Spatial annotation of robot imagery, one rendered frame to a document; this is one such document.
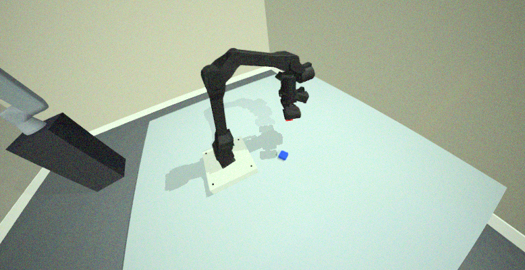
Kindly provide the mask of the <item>blue block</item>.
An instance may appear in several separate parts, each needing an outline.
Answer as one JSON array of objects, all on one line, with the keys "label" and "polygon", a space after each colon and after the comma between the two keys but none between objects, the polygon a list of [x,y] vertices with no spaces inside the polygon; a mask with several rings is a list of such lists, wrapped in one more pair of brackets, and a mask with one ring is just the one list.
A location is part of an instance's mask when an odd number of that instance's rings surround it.
[{"label": "blue block", "polygon": [[288,157],[288,153],[285,152],[285,151],[281,151],[280,154],[279,154],[279,158],[282,159],[282,160],[286,160]]}]

